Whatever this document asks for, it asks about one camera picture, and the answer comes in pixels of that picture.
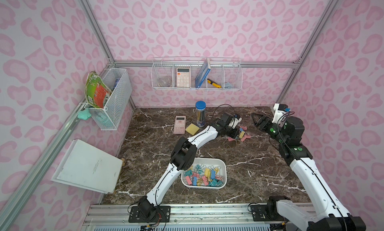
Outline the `white storage tray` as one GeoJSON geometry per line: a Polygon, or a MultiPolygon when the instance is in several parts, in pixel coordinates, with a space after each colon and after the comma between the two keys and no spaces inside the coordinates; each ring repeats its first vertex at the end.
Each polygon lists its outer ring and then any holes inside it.
{"type": "Polygon", "coordinates": [[[195,158],[192,166],[181,174],[187,188],[219,190],[227,184],[227,166],[213,158],[195,158]]]}

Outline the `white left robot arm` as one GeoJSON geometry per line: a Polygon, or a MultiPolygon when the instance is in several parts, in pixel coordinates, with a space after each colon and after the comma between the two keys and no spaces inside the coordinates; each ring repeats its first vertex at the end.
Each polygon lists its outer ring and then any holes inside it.
{"type": "Polygon", "coordinates": [[[224,113],[220,119],[208,125],[198,134],[185,138],[181,137],[172,154],[168,167],[155,186],[138,202],[137,207],[146,221],[152,221],[160,213],[160,204],[174,181],[183,172],[188,170],[196,157],[198,149],[220,136],[235,138],[240,128],[238,123],[242,120],[239,114],[233,116],[224,113]]]}

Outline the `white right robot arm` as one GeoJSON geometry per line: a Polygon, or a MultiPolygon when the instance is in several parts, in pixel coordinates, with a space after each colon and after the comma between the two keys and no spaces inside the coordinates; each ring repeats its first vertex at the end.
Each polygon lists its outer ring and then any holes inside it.
{"type": "Polygon", "coordinates": [[[361,217],[353,216],[333,193],[308,148],[301,142],[305,126],[300,118],[285,112],[276,121],[251,114],[255,126],[279,143],[279,153],[305,188],[316,214],[313,216],[287,197],[270,197],[269,216],[281,216],[301,231],[364,231],[361,217]]]}

